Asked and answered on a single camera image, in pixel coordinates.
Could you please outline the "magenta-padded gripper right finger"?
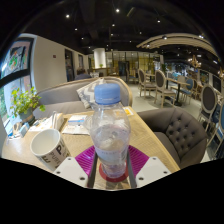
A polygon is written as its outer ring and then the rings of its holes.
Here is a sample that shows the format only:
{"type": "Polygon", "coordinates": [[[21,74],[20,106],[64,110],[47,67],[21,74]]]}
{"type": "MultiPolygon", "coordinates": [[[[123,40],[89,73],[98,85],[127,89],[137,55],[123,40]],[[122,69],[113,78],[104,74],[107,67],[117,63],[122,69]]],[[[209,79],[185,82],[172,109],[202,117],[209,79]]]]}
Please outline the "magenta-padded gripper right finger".
{"type": "Polygon", "coordinates": [[[127,167],[132,189],[144,187],[171,174],[158,157],[149,157],[133,146],[128,149],[127,167]]]}

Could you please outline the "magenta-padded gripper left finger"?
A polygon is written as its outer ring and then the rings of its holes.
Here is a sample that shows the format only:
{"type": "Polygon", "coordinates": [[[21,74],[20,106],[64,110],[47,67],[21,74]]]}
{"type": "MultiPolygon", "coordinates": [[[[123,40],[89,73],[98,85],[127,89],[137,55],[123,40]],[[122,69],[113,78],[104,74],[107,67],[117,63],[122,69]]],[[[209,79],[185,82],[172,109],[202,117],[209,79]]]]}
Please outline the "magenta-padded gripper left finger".
{"type": "Polygon", "coordinates": [[[92,188],[95,182],[98,156],[93,146],[76,157],[67,157],[54,174],[84,188],[92,188]]]}

